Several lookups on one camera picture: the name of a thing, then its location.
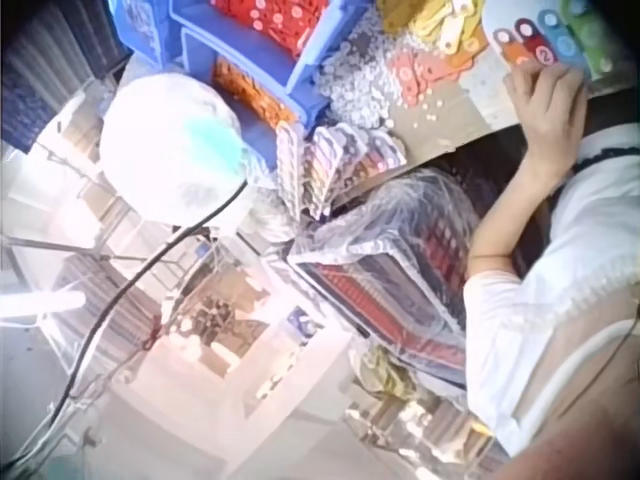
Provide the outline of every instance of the person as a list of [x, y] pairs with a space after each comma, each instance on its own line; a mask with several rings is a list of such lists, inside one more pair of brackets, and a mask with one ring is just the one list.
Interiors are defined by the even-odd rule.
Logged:
[[[469, 408], [512, 457], [496, 478], [640, 478], [640, 126], [583, 139], [584, 74], [563, 65], [505, 86], [528, 150], [471, 242]], [[521, 279], [511, 254], [554, 193]]]

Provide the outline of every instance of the hand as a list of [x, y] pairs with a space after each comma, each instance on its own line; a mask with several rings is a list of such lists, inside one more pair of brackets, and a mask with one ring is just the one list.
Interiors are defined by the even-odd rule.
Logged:
[[522, 168], [557, 186], [575, 164], [584, 134], [584, 72], [529, 61], [512, 69], [505, 86], [528, 143]]

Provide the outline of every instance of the blue storage bin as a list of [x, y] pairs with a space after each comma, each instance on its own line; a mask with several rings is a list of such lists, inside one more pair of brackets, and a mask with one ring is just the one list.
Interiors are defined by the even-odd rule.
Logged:
[[[182, 29], [181, 37], [185, 70], [196, 80], [210, 85], [218, 52], [207, 40], [186, 28]], [[242, 139], [262, 156], [269, 171], [274, 171], [277, 167], [276, 132], [253, 110], [234, 99], [232, 95], [223, 89], [216, 91], [237, 115]]]
[[231, 62], [272, 93], [305, 100], [311, 76], [351, 32], [372, 0], [333, 0], [323, 12], [296, 62], [277, 42], [220, 13], [208, 0], [170, 0], [170, 13], [183, 26], [210, 40]]
[[122, 43], [164, 68], [181, 54], [180, 25], [169, 14], [169, 0], [114, 0], [113, 22]]

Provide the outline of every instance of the pile of buttons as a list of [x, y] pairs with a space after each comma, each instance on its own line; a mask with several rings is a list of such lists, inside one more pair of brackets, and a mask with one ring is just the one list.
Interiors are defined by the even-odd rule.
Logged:
[[237, 22], [275, 40], [297, 59], [329, 0], [210, 0]]

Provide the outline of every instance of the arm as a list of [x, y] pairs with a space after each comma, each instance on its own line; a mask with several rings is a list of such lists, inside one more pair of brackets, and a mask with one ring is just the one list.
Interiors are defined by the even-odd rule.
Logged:
[[485, 271], [513, 273], [511, 255], [540, 204], [576, 162], [587, 96], [580, 70], [530, 62], [505, 78], [529, 151], [471, 241], [469, 277]]

